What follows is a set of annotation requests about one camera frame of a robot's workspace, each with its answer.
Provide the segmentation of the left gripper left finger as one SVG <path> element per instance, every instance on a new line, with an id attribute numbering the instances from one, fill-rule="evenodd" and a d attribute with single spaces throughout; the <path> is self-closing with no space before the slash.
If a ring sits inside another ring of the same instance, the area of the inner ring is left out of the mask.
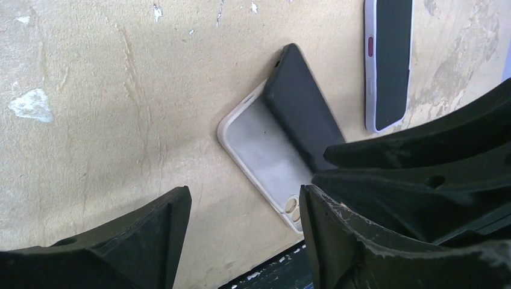
<path id="1" fill-rule="evenodd" d="M 189 188 L 48 247 L 1 252 L 2 288 L 172 288 L 189 223 Z"/>

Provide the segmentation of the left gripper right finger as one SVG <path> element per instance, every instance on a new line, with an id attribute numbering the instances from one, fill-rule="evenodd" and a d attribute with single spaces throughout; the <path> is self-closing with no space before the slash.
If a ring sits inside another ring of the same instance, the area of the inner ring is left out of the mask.
<path id="1" fill-rule="evenodd" d="M 388 230 L 315 185 L 299 194 L 315 288 L 509 288 L 510 241 L 458 249 Z"/>

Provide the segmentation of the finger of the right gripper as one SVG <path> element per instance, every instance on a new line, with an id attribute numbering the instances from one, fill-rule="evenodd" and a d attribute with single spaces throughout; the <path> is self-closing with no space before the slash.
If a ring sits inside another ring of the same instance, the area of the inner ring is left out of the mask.
<path id="1" fill-rule="evenodd" d="M 510 238 L 510 145 L 414 169 L 337 169 L 314 176 L 336 202 L 433 244 Z"/>
<path id="2" fill-rule="evenodd" d="M 468 105 L 404 131 L 330 146 L 341 169 L 408 169 L 451 163 L 510 142 L 510 80 Z"/>

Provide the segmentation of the lavender phone case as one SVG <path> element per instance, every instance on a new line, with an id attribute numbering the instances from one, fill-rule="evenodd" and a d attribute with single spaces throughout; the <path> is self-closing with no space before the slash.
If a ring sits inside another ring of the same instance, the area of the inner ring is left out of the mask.
<path id="1" fill-rule="evenodd" d="M 375 128 L 375 113 L 376 113 L 376 3 L 377 1 L 365 1 L 364 3 L 364 58 L 365 58 L 365 127 L 368 131 L 373 133 L 382 132 L 392 126 L 377 131 Z M 411 60 L 412 60 L 412 40 L 413 40 L 413 18 L 412 18 L 412 38 L 410 50 L 410 74 L 411 74 Z"/>

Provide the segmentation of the black phone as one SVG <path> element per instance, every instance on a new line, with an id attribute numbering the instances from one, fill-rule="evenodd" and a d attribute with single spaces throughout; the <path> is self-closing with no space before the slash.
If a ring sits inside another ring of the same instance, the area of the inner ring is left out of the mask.
<path id="1" fill-rule="evenodd" d="M 400 121 L 407 109 L 413 1 L 377 1 L 375 12 L 375 128 L 382 131 Z"/>
<path id="2" fill-rule="evenodd" d="M 312 173 L 336 168 L 324 152 L 345 139 L 296 43 L 283 48 L 263 100 Z"/>

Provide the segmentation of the white phone case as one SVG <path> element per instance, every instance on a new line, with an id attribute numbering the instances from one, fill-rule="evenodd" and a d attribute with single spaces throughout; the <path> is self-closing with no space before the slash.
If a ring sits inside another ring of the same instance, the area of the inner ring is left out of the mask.
<path id="1" fill-rule="evenodd" d="M 219 123 L 217 138 L 240 170 L 297 234 L 303 232 L 299 191 L 312 173 L 266 108 L 259 84 Z"/>

